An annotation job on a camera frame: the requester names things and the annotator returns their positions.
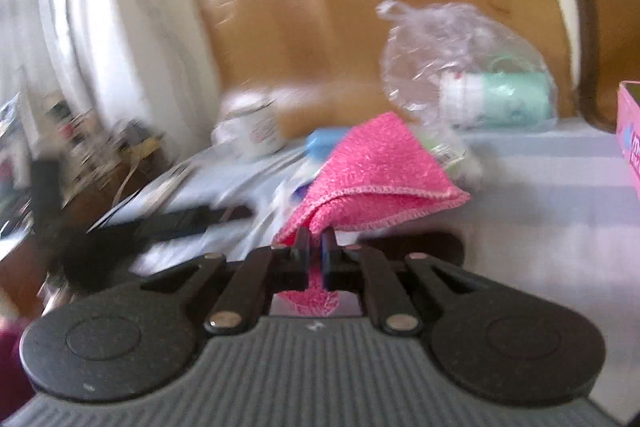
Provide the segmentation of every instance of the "cardboard box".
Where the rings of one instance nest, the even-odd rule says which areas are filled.
[[[640,82],[620,83],[616,133],[640,197]]]

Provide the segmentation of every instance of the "gray ribbed surface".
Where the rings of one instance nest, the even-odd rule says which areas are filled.
[[[317,331],[308,327],[320,322]],[[108,406],[38,396],[8,427],[614,427],[586,399],[535,411],[498,407],[449,383],[411,339],[369,319],[265,317],[209,342],[162,391]]]

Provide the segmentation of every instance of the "white mug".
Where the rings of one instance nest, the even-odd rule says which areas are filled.
[[[272,102],[234,110],[211,134],[213,143],[226,143],[236,156],[254,159],[284,147],[285,141],[273,114]]]

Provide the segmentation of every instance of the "blue object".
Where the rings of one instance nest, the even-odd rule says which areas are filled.
[[[314,160],[325,161],[329,158],[335,146],[350,130],[351,127],[321,127],[316,129],[306,137],[306,155]]]

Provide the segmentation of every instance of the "gray stripe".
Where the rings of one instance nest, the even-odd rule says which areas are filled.
[[[622,151],[613,134],[602,136],[492,136],[462,137],[482,156],[553,156],[574,158],[620,158]]]
[[[446,213],[450,219],[460,221],[481,219],[558,227],[575,223],[590,227],[640,227],[640,201],[633,187],[494,186]]]

